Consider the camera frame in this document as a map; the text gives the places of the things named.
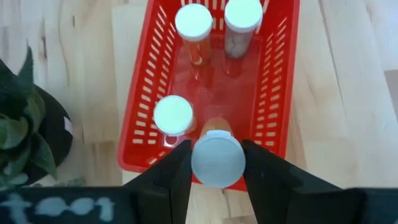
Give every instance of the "red basket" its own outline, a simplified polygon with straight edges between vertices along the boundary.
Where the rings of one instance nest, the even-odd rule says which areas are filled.
[[[241,60],[224,55],[226,0],[196,0],[214,18],[212,59],[202,67],[190,64],[174,27],[177,11],[191,2],[148,2],[119,145],[119,165],[144,172],[180,141],[195,142],[205,121],[214,117],[227,119],[239,141],[251,139],[285,157],[299,0],[260,0],[265,12],[262,24]],[[153,110],[167,95],[180,95],[192,103],[196,131],[176,140],[157,130]],[[243,179],[230,188],[246,190]]]

